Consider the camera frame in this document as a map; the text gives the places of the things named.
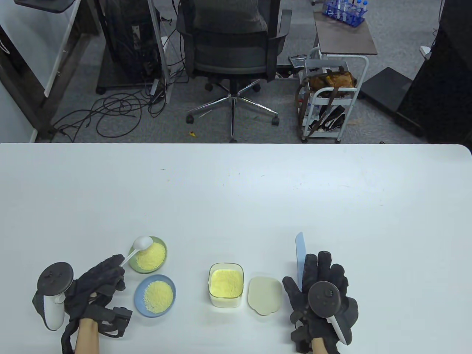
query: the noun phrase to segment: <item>chair base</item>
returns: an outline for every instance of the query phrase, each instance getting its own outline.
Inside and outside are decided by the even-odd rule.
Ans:
[[[271,110],[270,108],[267,108],[265,106],[262,106],[261,104],[258,104],[257,102],[254,102],[246,97],[241,96],[244,92],[247,90],[253,88],[254,86],[258,85],[260,80],[256,80],[254,82],[251,82],[249,85],[246,87],[242,88],[241,90],[237,89],[237,80],[231,79],[229,81],[229,89],[223,86],[220,83],[217,83],[216,86],[220,87],[224,91],[227,92],[226,96],[223,96],[221,98],[218,98],[217,100],[214,100],[212,102],[206,103],[201,105],[200,107],[194,108],[193,110],[190,110],[187,115],[187,123],[192,124],[194,122],[194,114],[197,112],[203,113],[200,117],[202,117],[205,112],[208,112],[209,110],[212,110],[214,108],[218,108],[219,104],[222,102],[229,102],[231,104],[231,141],[230,143],[237,143],[236,139],[234,138],[235,136],[235,110],[236,110],[236,102],[242,102],[246,103],[250,106],[260,108],[274,117],[272,118],[272,125],[273,126],[278,126],[279,124],[279,118],[278,118],[278,113],[274,110]]]

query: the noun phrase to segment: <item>black glove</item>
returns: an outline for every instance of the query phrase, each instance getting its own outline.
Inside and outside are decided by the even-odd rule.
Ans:
[[[312,339],[323,338],[327,352],[337,354],[336,343],[339,339],[333,326],[325,318],[318,317],[308,304],[308,291],[318,281],[332,283],[338,288],[341,301],[346,299],[349,284],[344,276],[344,268],[339,264],[331,266],[331,253],[326,251],[318,253],[318,258],[314,254],[306,255],[301,292],[291,277],[285,277],[282,280],[294,310],[290,315],[290,320],[292,323],[299,320],[303,324],[292,332],[292,340],[298,352],[308,353]]]
[[[84,273],[74,280],[65,292],[64,307],[69,314],[69,323],[61,338],[62,353],[72,354],[70,336],[77,331],[81,318],[90,318],[95,321],[103,318],[103,308],[108,305],[116,290],[125,289],[121,254],[116,254]]]

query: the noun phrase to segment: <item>yellow debris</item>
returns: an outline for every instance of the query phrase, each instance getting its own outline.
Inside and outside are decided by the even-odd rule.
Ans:
[[[154,270],[164,262],[164,258],[166,258],[165,247],[153,242],[147,250],[136,254],[136,263],[142,270]]]
[[[237,270],[219,269],[210,280],[210,293],[214,297],[234,298],[243,292],[243,275]]]
[[[153,313],[166,311],[172,304],[174,293],[165,281],[154,281],[148,285],[144,292],[144,304],[146,309]]]

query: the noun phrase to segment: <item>blue test tube rack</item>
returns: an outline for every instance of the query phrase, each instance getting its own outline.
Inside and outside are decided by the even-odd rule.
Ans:
[[[325,0],[323,14],[335,20],[344,22],[352,27],[357,27],[364,22],[367,10],[362,6],[351,3],[351,0]]]

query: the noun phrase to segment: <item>green bowl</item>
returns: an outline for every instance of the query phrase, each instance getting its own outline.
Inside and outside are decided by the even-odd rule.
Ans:
[[[133,268],[134,270],[136,270],[138,273],[141,273],[141,274],[152,273],[152,272],[158,270],[160,267],[162,267],[162,265],[164,264],[164,262],[165,262],[166,259],[167,259],[167,246],[166,246],[166,244],[164,243],[164,241],[162,241],[162,240],[161,240],[160,238],[158,238],[158,237],[154,237],[154,236],[150,236],[150,237],[152,238],[152,240],[153,240],[155,243],[161,244],[161,245],[164,246],[164,249],[166,250],[166,255],[165,255],[164,260],[162,261],[162,263],[161,263],[158,267],[156,267],[155,269],[151,269],[151,270],[144,270],[144,269],[140,268],[140,267],[138,266],[138,263],[136,262],[136,255],[134,255],[133,257],[131,257],[131,259],[128,261],[129,266],[130,266],[131,268]],[[134,249],[133,247],[131,247],[131,248],[129,249],[128,255],[130,255],[131,252],[134,251],[134,250],[135,250],[135,249]]]

